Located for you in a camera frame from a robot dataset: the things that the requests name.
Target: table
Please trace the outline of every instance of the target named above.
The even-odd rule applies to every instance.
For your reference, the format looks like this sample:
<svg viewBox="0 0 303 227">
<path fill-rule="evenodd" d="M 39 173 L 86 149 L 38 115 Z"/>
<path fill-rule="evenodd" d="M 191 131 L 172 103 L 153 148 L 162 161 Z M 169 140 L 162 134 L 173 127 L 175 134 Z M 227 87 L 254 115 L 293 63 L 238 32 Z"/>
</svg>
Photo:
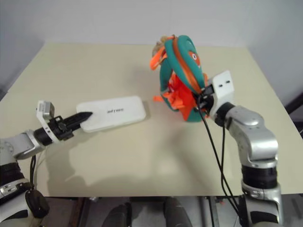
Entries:
<svg viewBox="0 0 303 227">
<path fill-rule="evenodd" d="M 182 121 L 159 94 L 159 71 L 149 69 L 152 45 L 46 44 L 0 102 L 0 137 L 41 125 L 38 100 L 51 101 L 55 115 L 76 113 L 78 103 L 138 95 L 144 121 L 84 133 L 50 145 L 37 156 L 36 184 L 45 196 L 223 195 L 220 172 L 202 123 Z M 282 193 L 303 192 L 303 141 L 246 48 L 198 47 L 204 72 L 230 70 L 235 103 L 260 113 L 279 143 Z M 208 120 L 218 151 L 222 129 Z M 226 138 L 224 171 L 241 194 L 237 145 Z M 30 159 L 19 161 L 29 178 Z"/>
</svg>

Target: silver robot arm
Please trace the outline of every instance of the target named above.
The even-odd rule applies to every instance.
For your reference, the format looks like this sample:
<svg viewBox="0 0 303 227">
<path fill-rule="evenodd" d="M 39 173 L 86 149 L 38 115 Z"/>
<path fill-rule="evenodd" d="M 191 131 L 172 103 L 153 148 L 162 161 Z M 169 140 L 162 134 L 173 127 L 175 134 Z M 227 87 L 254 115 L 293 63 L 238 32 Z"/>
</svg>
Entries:
<svg viewBox="0 0 303 227">
<path fill-rule="evenodd" d="M 237 141 L 243 179 L 239 216 L 244 227 L 280 227 L 283 224 L 281 190 L 277 182 L 278 142 L 261 115 L 233 105 L 229 71 L 215 76 L 202 92 L 201 108 L 225 126 Z"/>
<path fill-rule="evenodd" d="M 92 112 L 82 112 L 63 119 L 54 117 L 54 106 L 39 101 L 36 116 L 42 128 L 0 139 L 0 227 L 35 227 L 49 211 L 44 196 L 24 177 L 17 160 L 43 151 L 51 143 L 73 136 L 80 123 Z"/>
</svg>

